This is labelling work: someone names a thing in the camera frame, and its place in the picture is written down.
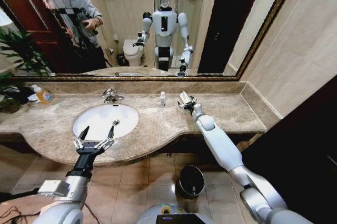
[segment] trash can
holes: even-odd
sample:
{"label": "trash can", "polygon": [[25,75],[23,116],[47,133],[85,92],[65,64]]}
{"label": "trash can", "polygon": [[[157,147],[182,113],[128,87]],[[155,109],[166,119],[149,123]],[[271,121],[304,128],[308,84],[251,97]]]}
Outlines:
{"label": "trash can", "polygon": [[116,58],[117,58],[117,63],[119,66],[128,66],[128,61],[124,57],[123,53],[118,54]]}
{"label": "trash can", "polygon": [[186,199],[192,199],[198,196],[204,187],[204,176],[201,171],[193,165],[187,165],[182,169],[175,186],[178,193]]}

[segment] potted plant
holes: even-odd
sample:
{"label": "potted plant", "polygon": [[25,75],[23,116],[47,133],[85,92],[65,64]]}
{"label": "potted plant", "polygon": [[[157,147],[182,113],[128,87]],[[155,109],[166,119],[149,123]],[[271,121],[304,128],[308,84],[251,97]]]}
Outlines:
{"label": "potted plant", "polygon": [[14,61],[17,64],[15,69],[24,70],[34,75],[48,75],[52,72],[49,69],[48,62],[44,59],[43,52],[31,38],[31,34],[23,31],[5,31],[0,27],[0,54],[10,57],[19,57]]}
{"label": "potted plant", "polygon": [[[12,73],[0,73],[0,80],[8,79]],[[13,97],[7,95],[10,85],[0,84],[0,113],[12,114],[20,109],[20,102]]]}

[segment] toilet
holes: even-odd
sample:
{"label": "toilet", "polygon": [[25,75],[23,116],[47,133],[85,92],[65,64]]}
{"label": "toilet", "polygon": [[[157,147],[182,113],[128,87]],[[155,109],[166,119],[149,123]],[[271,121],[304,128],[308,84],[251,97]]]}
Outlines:
{"label": "toilet", "polygon": [[137,40],[126,39],[123,44],[124,57],[130,66],[140,66],[143,55],[143,46],[132,46]]}

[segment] person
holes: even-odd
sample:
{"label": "person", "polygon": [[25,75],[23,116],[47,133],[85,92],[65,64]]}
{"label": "person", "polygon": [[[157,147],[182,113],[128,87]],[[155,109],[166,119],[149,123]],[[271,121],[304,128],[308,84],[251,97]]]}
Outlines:
{"label": "person", "polygon": [[90,0],[48,0],[48,6],[61,15],[66,33],[79,55],[81,72],[106,68],[102,48],[97,40],[97,27],[103,24],[102,14]]}

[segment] gray hoodie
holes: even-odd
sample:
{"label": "gray hoodie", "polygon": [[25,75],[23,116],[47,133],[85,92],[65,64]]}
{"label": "gray hoodie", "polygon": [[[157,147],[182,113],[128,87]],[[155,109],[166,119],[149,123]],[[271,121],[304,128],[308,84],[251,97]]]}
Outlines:
{"label": "gray hoodie", "polygon": [[[91,18],[96,18],[98,16],[102,19],[102,14],[99,10],[93,6],[90,0],[48,0],[49,6],[51,9],[59,9],[59,8],[84,8]],[[65,21],[66,25],[72,30],[74,34],[74,38],[78,43],[79,34],[77,29],[75,28],[73,22],[66,14],[61,15],[63,20]],[[90,42],[98,48],[100,45],[98,43],[97,37],[92,30],[88,30],[85,28],[85,25],[82,21],[88,19],[83,13],[78,14],[78,19],[80,20],[80,27],[83,34],[89,38]]]}

